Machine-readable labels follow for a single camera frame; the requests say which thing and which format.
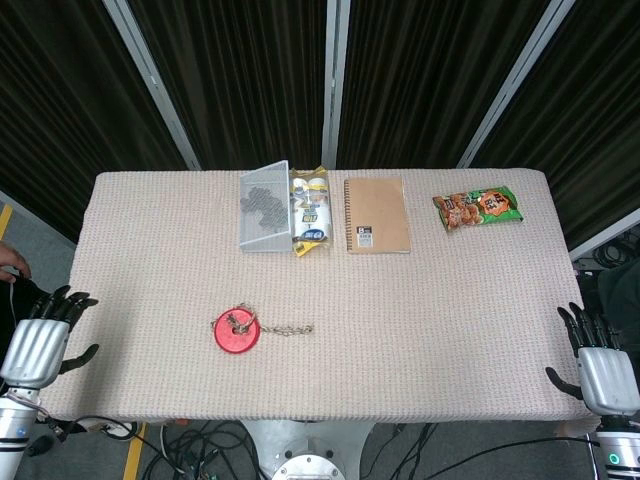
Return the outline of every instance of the yellow snack package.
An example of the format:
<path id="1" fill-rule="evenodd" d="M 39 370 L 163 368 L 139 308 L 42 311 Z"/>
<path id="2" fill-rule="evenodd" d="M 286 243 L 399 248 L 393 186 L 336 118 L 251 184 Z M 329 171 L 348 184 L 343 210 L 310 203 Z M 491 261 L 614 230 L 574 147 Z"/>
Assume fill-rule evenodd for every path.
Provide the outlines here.
<path id="1" fill-rule="evenodd" d="M 289 172 L 293 251 L 298 257 L 309 250 L 332 243 L 331 199 L 327 170 Z"/>

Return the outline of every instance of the red keychain tag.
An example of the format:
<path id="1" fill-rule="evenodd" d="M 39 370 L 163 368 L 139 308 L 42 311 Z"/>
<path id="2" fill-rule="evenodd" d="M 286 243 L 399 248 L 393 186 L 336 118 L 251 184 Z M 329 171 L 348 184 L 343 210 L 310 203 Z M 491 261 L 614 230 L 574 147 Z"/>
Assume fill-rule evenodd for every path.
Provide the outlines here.
<path id="1" fill-rule="evenodd" d="M 242 307 L 227 310 L 213 326 L 213 338 L 228 353 L 246 352 L 256 344 L 259 337 L 258 319 L 253 312 Z"/>

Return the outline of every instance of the keychain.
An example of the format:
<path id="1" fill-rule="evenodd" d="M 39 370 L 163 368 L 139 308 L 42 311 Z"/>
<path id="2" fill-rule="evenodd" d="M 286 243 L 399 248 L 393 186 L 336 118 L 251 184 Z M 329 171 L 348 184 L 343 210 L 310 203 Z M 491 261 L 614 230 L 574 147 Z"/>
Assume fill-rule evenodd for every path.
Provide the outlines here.
<path id="1" fill-rule="evenodd" d="M 313 332 L 313 325 L 302 327 L 260 325 L 253 310 L 241 303 L 233 307 L 211 324 L 217 344 L 228 353 L 244 353 L 251 349 L 260 337 L 260 332 L 274 333 L 284 337 L 307 335 Z"/>

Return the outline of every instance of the black cable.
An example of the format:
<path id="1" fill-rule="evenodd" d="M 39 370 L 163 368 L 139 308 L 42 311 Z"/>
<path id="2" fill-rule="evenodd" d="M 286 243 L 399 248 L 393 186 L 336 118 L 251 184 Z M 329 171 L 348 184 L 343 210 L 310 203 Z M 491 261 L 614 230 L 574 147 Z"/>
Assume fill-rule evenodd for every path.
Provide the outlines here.
<path id="1" fill-rule="evenodd" d="M 422 440 L 423 436 L 425 435 L 425 432 L 429 429 L 430 426 L 431 426 L 430 423 L 425 423 L 425 425 L 422 427 L 422 430 L 420 430 L 420 435 L 418 436 L 418 439 L 415 441 L 415 443 L 413 445 L 411 445 L 411 448 L 409 449 L 407 454 L 404 456 L 404 458 L 400 461 L 400 464 L 393 471 L 393 473 L 391 474 L 391 477 L 389 477 L 389 480 L 393 480 L 394 478 L 395 479 L 399 479 L 400 478 L 400 473 L 402 472 L 402 469 L 410 461 L 409 457 L 411 456 L 411 453 L 413 452 L 413 449 L 418 447 L 420 445 L 420 443 L 423 441 Z"/>
<path id="2" fill-rule="evenodd" d="M 436 423 L 433 428 L 431 429 L 431 431 L 428 434 L 424 435 L 424 439 L 422 442 L 420 442 L 420 445 L 418 446 L 418 452 L 415 454 L 416 457 L 416 461 L 413 464 L 413 468 L 411 469 L 411 472 L 409 473 L 409 478 L 408 480 L 413 480 L 416 474 L 416 471 L 418 470 L 418 467 L 420 466 L 420 460 L 421 460 L 421 456 L 422 456 L 422 450 L 424 450 L 424 447 L 427 445 L 427 442 L 429 442 L 429 439 L 433 436 L 433 433 L 436 431 L 436 428 L 438 428 L 438 424 Z"/>
<path id="3" fill-rule="evenodd" d="M 591 440 L 585 440 L 584 438 L 574 438 L 574 437 L 549 437 L 549 438 L 537 438 L 535 440 L 525 440 L 522 442 L 513 442 L 513 443 L 507 443 L 505 445 L 500 445 L 498 447 L 493 447 L 493 448 L 488 448 L 487 450 L 482 450 L 481 452 L 478 452 L 474 455 L 471 455 L 470 457 L 465 458 L 464 460 L 460 460 L 459 462 L 454 463 L 453 465 L 449 465 L 446 468 L 443 468 L 442 470 L 438 470 L 436 473 L 433 473 L 431 475 L 429 475 L 428 477 L 425 478 L 425 480 L 431 480 L 432 478 L 436 478 L 440 475 L 442 475 L 445 472 L 448 472 L 449 470 L 453 470 L 454 468 L 459 467 L 460 465 L 467 463 L 470 460 L 473 460 L 474 458 L 478 458 L 482 455 L 486 455 L 487 453 L 491 453 L 491 452 L 496 452 L 498 450 L 502 450 L 504 448 L 511 448 L 511 447 L 517 447 L 520 445 L 530 445 L 532 443 L 542 443 L 542 442 L 557 442 L 560 440 L 568 440 L 570 442 L 580 442 L 580 443 L 590 443 L 591 445 L 594 445 L 596 447 L 600 446 L 600 442 L 593 442 Z"/>
<path id="4" fill-rule="evenodd" d="M 204 468 L 217 456 L 220 456 L 223 459 L 225 466 L 229 470 L 231 476 L 235 479 L 238 478 L 238 475 L 233 469 L 233 464 L 229 461 L 228 456 L 224 455 L 224 451 L 242 448 L 246 451 L 251 460 L 251 465 L 254 469 L 256 480 L 260 480 L 260 478 L 268 480 L 267 476 L 260 469 L 255 443 L 249 435 L 249 432 L 247 432 L 247 430 L 244 428 L 244 425 L 239 422 L 224 421 L 216 425 L 213 429 L 206 430 L 209 424 L 210 422 L 208 421 L 198 430 L 189 429 L 183 432 L 178 438 L 168 443 L 166 441 L 166 436 L 164 435 L 166 429 L 163 429 L 161 432 L 161 434 L 163 435 L 162 441 L 165 445 L 165 451 L 169 459 L 173 461 L 175 465 L 186 472 L 187 470 L 189 470 L 190 466 L 186 466 L 183 468 L 185 455 L 189 451 L 191 451 L 194 445 L 198 445 L 198 443 L 200 443 L 200 457 L 197 459 L 197 463 L 194 465 L 194 473 L 199 473 L 199 469 Z M 231 427 L 241 428 L 244 432 L 244 435 L 242 436 L 241 432 L 233 432 L 228 430 L 228 428 Z M 228 439 L 232 439 L 233 441 L 224 441 L 222 438 L 217 438 L 219 436 L 226 436 Z M 209 446 L 214 447 L 215 450 L 211 450 L 209 453 L 206 453 L 206 449 Z M 143 480 L 149 480 L 152 478 L 155 466 L 159 463 L 161 458 L 161 455 L 156 455 L 147 464 L 142 475 Z"/>
<path id="5" fill-rule="evenodd" d="M 124 423 L 119 422 L 118 420 L 114 420 L 113 418 L 109 418 L 109 417 L 103 417 L 103 416 L 100 416 L 100 415 L 84 415 L 82 417 L 78 417 L 75 420 L 69 422 L 67 427 L 64 429 L 62 435 L 59 437 L 60 441 L 63 442 L 63 441 L 66 440 L 67 436 L 69 436 L 69 433 L 71 433 L 71 430 L 73 430 L 73 427 L 75 427 L 78 422 L 81 422 L 82 420 L 89 420 L 89 419 L 103 420 L 105 422 L 114 423 L 114 424 L 118 425 L 119 427 L 124 428 L 131 435 L 136 437 L 138 440 L 143 442 L 145 445 L 148 445 L 152 450 L 154 450 L 157 454 L 159 454 L 160 457 L 163 458 L 174 471 L 177 470 L 177 467 L 170 461 L 170 459 L 165 457 L 162 454 L 162 452 L 158 448 L 156 448 L 153 444 L 149 443 L 143 437 L 138 435 L 132 428 L 127 427 Z"/>
<path id="6" fill-rule="evenodd" d="M 593 250 L 592 257 L 604 268 L 615 268 L 636 258 L 638 253 L 638 243 L 633 245 L 630 241 L 614 238 Z"/>
<path id="7" fill-rule="evenodd" d="M 369 467 L 369 471 L 367 472 L 367 474 L 365 476 L 363 476 L 363 477 L 360 477 L 360 480 L 364 480 L 365 478 L 368 478 L 371 475 L 371 473 L 373 472 L 373 467 L 375 467 L 376 462 L 378 461 L 378 458 L 380 458 L 380 455 L 382 455 L 382 452 L 384 451 L 384 449 L 393 440 L 395 440 L 401 433 L 402 433 L 402 430 L 400 430 L 400 431 L 394 430 L 393 435 L 391 436 L 391 438 L 389 440 L 387 440 L 386 442 L 384 442 L 382 444 L 382 446 L 380 447 L 380 449 L 378 450 L 378 453 L 374 457 L 373 462 L 371 462 L 371 466 Z"/>

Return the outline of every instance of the snack bag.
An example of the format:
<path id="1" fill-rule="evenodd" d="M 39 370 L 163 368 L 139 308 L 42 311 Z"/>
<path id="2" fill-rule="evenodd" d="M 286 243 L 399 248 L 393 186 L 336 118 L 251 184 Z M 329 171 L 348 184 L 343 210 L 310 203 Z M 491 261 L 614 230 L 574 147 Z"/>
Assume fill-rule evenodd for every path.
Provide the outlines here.
<path id="1" fill-rule="evenodd" d="M 453 230 L 460 225 L 520 220 L 518 201 L 507 187 L 487 188 L 454 193 L 448 197 L 433 197 L 444 228 Z"/>
<path id="2" fill-rule="evenodd" d="M 301 257 L 312 248 L 332 243 L 331 204 L 327 170 L 289 174 L 293 251 Z"/>

